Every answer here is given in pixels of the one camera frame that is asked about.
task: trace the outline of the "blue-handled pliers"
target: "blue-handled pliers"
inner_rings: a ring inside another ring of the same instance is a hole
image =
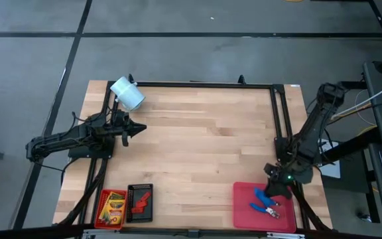
[[[260,206],[257,206],[256,204],[254,203],[250,203],[250,206],[256,210],[258,210],[259,212],[264,212],[264,213],[269,213],[271,216],[275,217],[275,218],[279,218],[279,214],[277,212],[275,212],[275,210],[273,210],[271,208],[271,206],[280,206],[279,203],[275,202],[274,200],[270,199],[269,197],[267,197],[265,195],[265,192],[258,189],[258,188],[255,188],[255,195],[256,197],[262,201],[262,203],[264,204],[264,207],[260,207]]]

